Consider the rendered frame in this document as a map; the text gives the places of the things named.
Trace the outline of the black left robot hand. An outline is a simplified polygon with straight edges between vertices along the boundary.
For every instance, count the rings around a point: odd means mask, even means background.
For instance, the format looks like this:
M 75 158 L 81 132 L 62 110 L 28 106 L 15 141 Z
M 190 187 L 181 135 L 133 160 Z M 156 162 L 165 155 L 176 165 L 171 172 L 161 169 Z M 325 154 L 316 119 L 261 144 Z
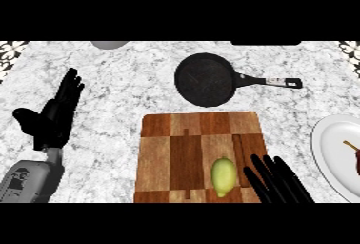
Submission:
M 41 112 L 34 112 L 25 108 L 13 110 L 13 117 L 22 132 L 34 137 L 35 151 L 43 151 L 47 148 L 62 149 L 66 145 L 83 88 L 84 84 L 77 75 L 77 69 L 69 68 L 57 93 L 47 100 Z

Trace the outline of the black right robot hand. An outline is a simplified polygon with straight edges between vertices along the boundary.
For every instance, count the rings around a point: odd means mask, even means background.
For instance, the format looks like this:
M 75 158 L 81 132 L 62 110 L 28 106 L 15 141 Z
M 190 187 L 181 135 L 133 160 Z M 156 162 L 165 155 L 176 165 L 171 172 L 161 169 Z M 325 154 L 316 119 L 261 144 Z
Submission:
M 243 168 L 243 174 L 255 189 L 261 203 L 314 204 L 314 200 L 295 172 L 279 156 L 251 156 L 255 170 Z

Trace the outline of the yellow-green lemon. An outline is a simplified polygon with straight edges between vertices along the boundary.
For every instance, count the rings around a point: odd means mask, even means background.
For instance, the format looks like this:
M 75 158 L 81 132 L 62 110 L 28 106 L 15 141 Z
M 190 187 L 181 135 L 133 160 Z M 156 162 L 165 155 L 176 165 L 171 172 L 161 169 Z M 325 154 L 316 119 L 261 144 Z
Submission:
M 236 167 L 226 157 L 218 158 L 212 164 L 211 183 L 217 197 L 223 198 L 232 191 L 236 183 Z

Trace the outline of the wooden checkered cutting board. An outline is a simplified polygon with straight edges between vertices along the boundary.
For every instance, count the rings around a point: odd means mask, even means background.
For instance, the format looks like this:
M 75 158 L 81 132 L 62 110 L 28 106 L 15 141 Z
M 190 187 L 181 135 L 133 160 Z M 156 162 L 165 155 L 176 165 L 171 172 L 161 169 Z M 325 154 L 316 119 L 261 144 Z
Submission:
M 134 202 L 257 203 L 243 174 L 251 156 L 267 154 L 254 112 L 147 114 L 142 119 Z M 211 167 L 227 158 L 236 168 L 235 188 L 218 197 Z

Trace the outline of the black frying pan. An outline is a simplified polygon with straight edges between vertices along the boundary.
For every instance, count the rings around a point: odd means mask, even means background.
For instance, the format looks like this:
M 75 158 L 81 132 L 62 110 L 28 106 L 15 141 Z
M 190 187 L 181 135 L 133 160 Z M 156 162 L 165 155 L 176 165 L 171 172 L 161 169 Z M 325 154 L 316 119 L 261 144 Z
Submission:
M 302 88 L 299 78 L 257 78 L 235 71 L 223 57 L 196 53 L 180 62 L 174 85 L 181 97 L 196 106 L 218 107 L 240 87 L 266 85 L 291 89 Z

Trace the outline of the white plate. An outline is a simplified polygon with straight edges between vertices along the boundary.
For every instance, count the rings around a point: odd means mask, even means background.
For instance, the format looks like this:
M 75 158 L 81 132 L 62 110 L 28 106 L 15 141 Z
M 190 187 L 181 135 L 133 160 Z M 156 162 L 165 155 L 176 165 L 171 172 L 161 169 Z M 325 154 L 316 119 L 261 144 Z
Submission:
M 330 115 L 314 125 L 313 156 L 320 173 L 341 197 L 360 203 L 360 173 L 356 152 L 360 150 L 360 119 Z

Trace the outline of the dark red chili pepper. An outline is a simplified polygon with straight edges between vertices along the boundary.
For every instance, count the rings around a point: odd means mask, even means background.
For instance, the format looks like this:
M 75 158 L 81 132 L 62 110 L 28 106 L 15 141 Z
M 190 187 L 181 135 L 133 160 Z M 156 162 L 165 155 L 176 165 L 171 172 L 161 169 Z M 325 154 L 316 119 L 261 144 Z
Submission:
M 357 174 L 360 175 L 360 149 L 345 140 L 344 144 L 347 144 L 354 150 L 356 150 L 356 171 Z

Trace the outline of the grey round object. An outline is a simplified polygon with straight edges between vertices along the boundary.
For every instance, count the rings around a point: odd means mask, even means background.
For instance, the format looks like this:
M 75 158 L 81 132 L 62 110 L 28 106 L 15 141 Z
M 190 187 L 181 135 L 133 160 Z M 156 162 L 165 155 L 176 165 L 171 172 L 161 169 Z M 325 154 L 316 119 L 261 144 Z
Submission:
M 91 44 L 102 50 L 115 50 L 127 44 L 127 41 L 93 41 Z

